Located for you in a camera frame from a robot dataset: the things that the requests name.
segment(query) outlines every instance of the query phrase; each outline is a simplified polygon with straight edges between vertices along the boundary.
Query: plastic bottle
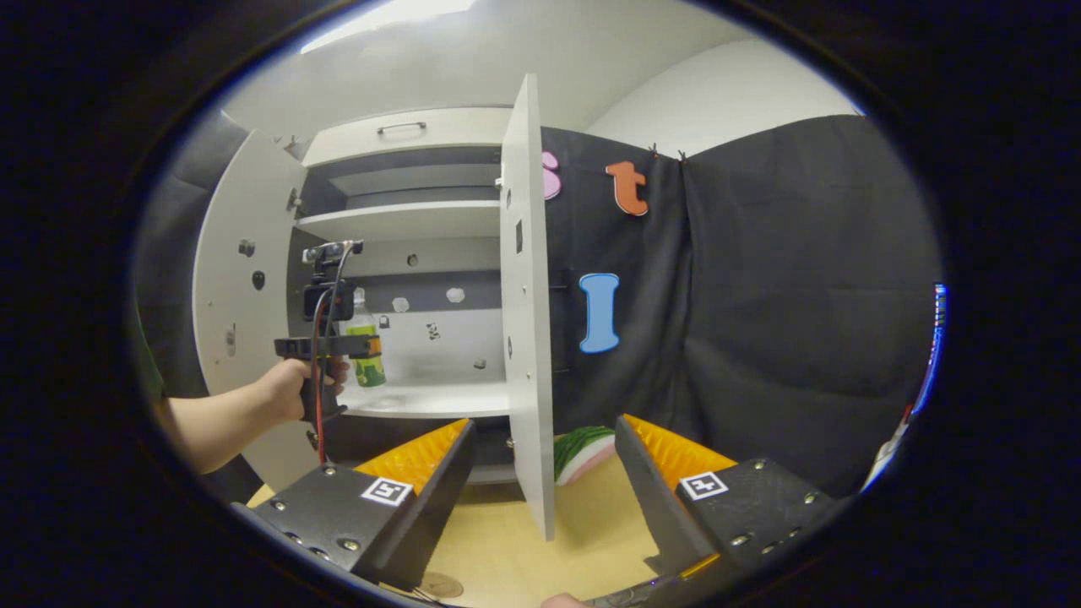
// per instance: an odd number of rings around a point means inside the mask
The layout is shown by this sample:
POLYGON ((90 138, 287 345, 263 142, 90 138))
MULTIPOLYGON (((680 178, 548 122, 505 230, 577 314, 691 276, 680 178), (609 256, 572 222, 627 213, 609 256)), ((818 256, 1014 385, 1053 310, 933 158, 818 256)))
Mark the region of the plastic bottle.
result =
MULTIPOLYGON (((352 319, 347 321, 345 333, 346 335, 375 335, 375 317, 364 306, 364 289, 358 287, 352 295, 352 319)), ((352 369, 357 384, 363 389, 365 397, 376 397, 383 393, 387 383, 387 374, 383 370, 382 356, 371 359, 352 359, 352 369)))

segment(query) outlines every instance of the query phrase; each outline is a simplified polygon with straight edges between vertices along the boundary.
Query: human hand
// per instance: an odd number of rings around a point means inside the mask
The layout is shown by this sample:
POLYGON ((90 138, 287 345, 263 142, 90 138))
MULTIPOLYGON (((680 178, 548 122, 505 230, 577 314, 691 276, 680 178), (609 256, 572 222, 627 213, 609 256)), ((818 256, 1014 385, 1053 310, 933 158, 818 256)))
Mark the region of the human hand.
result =
POLYGON ((545 599, 540 608, 589 608, 589 605, 578 602, 569 593, 561 593, 545 599))
MULTIPOLYGON (((342 357, 331 357, 329 366, 331 375, 323 379, 328 386, 336 384, 335 395, 345 391, 346 372, 349 364, 342 357)), ((270 368, 263 378, 256 380, 251 387, 256 392, 256 399, 263 414, 278 422, 299 420, 304 417, 304 404, 301 401, 301 387, 304 381, 311 378, 311 362, 299 359, 285 359, 270 368)))

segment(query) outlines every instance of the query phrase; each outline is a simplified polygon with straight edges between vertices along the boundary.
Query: green bottle label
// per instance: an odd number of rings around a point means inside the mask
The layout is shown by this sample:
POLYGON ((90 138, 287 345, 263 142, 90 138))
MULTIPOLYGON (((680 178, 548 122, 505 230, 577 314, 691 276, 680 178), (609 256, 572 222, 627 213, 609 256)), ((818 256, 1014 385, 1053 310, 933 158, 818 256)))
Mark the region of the green bottle label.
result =
MULTIPOLYGON (((348 335, 375 335, 375 326, 350 327, 345 331, 348 335)), ((352 369, 357 373, 357 383, 361 386, 378 386, 387 381, 387 374, 383 371, 382 356, 352 359, 352 369)))

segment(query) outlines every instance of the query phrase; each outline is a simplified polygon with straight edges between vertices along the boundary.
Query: ceiling light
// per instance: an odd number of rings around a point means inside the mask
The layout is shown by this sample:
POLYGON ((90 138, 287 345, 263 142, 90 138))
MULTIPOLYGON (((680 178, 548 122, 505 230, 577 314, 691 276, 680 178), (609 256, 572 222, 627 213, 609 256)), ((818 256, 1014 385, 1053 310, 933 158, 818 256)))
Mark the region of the ceiling light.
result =
POLYGON ((461 13, 466 11, 476 0, 390 0, 372 9, 361 16, 350 19, 326 34, 308 42, 301 49, 301 54, 325 47, 331 42, 348 36, 371 31, 393 23, 423 19, 436 15, 461 13))

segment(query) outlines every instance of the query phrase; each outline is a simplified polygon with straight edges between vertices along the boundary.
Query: yellow table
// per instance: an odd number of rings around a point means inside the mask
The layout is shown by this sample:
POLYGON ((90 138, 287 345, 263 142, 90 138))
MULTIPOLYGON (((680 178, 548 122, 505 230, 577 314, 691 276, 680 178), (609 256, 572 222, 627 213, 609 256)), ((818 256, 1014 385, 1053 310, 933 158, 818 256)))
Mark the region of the yellow table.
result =
MULTIPOLYGON (((249 502, 273 495, 264 486, 249 502)), ((462 583, 443 602, 476 608, 535 608, 559 593, 580 599, 652 579, 657 554, 630 480, 613 455, 556 488, 556 540, 545 542, 515 485, 467 487, 446 521, 429 572, 462 583)))

